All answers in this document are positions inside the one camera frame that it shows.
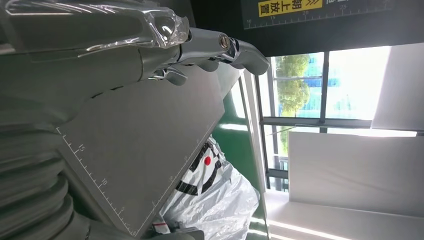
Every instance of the white wall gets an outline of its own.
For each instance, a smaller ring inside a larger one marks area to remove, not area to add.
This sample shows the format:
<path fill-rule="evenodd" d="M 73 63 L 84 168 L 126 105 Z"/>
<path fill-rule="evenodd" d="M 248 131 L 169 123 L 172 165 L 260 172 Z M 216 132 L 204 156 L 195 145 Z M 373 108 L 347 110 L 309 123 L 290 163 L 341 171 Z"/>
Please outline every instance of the white wall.
<path fill-rule="evenodd" d="M 372 128 L 424 130 L 424 43 L 391 48 Z"/>
<path fill-rule="evenodd" d="M 424 217 L 424 137 L 289 133 L 290 201 Z"/>
<path fill-rule="evenodd" d="M 267 207 L 272 240 L 424 239 L 424 218 L 287 202 L 279 194 L 265 194 L 266 204 L 274 203 Z"/>

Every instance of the sticker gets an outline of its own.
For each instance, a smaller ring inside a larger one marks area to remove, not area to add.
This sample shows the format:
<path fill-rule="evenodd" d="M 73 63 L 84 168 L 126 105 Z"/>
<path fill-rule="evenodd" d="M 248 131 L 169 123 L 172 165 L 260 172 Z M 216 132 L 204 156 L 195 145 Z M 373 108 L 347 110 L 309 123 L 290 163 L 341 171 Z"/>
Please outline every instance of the sticker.
<path fill-rule="evenodd" d="M 259 17 L 289 14 L 323 7 L 323 0 L 269 0 L 258 2 Z"/>

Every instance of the glass pane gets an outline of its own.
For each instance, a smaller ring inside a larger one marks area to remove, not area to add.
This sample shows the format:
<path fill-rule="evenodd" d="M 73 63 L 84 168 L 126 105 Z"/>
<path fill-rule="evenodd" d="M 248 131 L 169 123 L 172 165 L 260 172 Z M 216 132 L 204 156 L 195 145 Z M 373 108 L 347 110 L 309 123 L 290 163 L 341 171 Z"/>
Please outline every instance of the glass pane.
<path fill-rule="evenodd" d="M 259 76 L 262 115 L 319 118 L 323 62 L 323 52 L 272 57 Z"/>
<path fill-rule="evenodd" d="M 374 118 L 390 50 L 382 46 L 330 52 L 326 118 Z"/>
<path fill-rule="evenodd" d="M 319 118 L 321 82 L 321 78 L 275 80 L 273 117 Z"/>
<path fill-rule="evenodd" d="M 349 134 L 367 137 L 415 137 L 416 131 L 396 131 L 384 129 L 352 129 L 352 128 L 328 128 L 329 134 Z"/>
<path fill-rule="evenodd" d="M 289 132 L 319 133 L 318 127 L 292 127 L 265 125 L 265 147 L 268 168 L 289 170 Z"/>
<path fill-rule="evenodd" d="M 272 190 L 286 192 L 286 193 L 289 192 L 289 180 L 288 179 L 270 177 L 269 178 L 269 186 L 270 186 L 270 189 L 272 189 Z"/>
<path fill-rule="evenodd" d="M 275 78 L 321 77 L 323 75 L 324 53 L 309 53 L 271 58 Z"/>

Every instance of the green panel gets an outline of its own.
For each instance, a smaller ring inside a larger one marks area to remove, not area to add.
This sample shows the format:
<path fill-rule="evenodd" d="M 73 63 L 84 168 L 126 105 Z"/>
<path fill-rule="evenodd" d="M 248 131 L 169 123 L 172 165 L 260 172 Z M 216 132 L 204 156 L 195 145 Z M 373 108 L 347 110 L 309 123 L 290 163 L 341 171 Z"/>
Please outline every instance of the green panel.
<path fill-rule="evenodd" d="M 212 136 L 218 142 L 227 161 L 245 176 L 253 187 L 259 189 L 260 181 L 250 140 L 251 134 L 247 131 L 248 120 L 240 115 L 240 112 L 244 113 L 244 107 L 241 103 L 241 92 L 238 82 L 235 83 L 223 102 L 225 114 L 213 130 Z M 262 195 L 260 196 L 259 206 L 253 217 L 256 221 L 250 224 L 250 233 L 246 239 L 268 240 L 268 228 L 265 224 L 266 217 Z"/>

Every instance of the plastic bag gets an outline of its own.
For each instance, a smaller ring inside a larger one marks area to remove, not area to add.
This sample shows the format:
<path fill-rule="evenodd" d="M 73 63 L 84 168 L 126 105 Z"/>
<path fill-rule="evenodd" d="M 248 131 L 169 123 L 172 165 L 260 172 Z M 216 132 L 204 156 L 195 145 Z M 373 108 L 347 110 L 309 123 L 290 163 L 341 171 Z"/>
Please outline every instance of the plastic bag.
<path fill-rule="evenodd" d="M 209 137 L 159 214 L 170 228 L 196 227 L 205 240 L 244 240 L 259 193 Z"/>
<path fill-rule="evenodd" d="M 185 42 L 190 30 L 187 18 L 173 10 L 134 0 L 0 0 L 0 22 L 5 53 L 166 49 Z"/>

